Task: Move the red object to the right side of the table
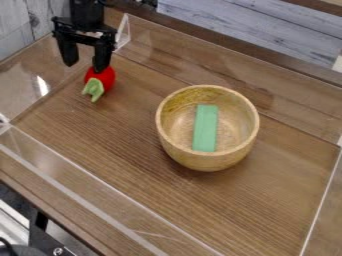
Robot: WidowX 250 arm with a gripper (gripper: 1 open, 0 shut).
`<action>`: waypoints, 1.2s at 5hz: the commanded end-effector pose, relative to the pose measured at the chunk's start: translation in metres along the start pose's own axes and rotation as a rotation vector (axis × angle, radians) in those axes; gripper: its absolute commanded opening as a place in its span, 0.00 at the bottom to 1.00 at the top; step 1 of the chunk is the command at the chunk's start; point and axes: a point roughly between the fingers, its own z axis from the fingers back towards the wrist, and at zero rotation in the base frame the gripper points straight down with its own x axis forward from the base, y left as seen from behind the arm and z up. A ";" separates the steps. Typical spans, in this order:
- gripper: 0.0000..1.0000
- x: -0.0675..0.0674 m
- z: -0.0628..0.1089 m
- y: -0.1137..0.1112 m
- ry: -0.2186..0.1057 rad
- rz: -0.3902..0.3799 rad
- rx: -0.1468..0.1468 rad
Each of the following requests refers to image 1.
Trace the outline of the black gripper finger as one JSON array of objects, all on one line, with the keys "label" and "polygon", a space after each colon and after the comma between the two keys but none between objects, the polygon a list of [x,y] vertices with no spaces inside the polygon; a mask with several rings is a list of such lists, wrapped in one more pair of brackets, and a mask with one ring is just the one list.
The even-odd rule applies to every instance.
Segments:
[{"label": "black gripper finger", "polygon": [[95,55],[92,58],[92,66],[96,73],[101,73],[103,70],[108,67],[113,47],[115,43],[109,40],[99,40],[95,43]]},{"label": "black gripper finger", "polygon": [[56,41],[64,64],[71,67],[79,61],[79,50],[76,42],[65,35],[56,34]]}]

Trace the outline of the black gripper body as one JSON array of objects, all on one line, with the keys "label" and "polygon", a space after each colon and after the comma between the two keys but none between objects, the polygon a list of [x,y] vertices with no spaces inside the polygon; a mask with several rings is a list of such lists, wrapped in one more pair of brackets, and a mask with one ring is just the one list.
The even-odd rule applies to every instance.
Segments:
[{"label": "black gripper body", "polygon": [[115,45],[117,30],[104,23],[104,8],[104,0],[69,0],[69,16],[52,17],[52,34],[60,46]]}]

